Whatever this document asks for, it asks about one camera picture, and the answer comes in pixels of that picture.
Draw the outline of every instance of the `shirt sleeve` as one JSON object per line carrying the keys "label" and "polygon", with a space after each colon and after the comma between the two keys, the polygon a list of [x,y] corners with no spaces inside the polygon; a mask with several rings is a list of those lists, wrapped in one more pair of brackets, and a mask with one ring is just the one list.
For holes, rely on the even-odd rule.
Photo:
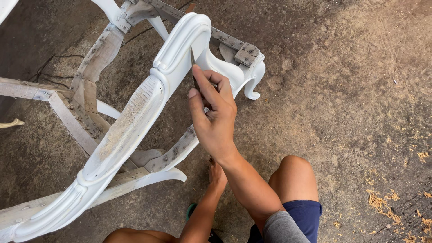
{"label": "shirt sleeve", "polygon": [[276,212],[266,220],[263,239],[265,243],[310,243],[286,211]]}

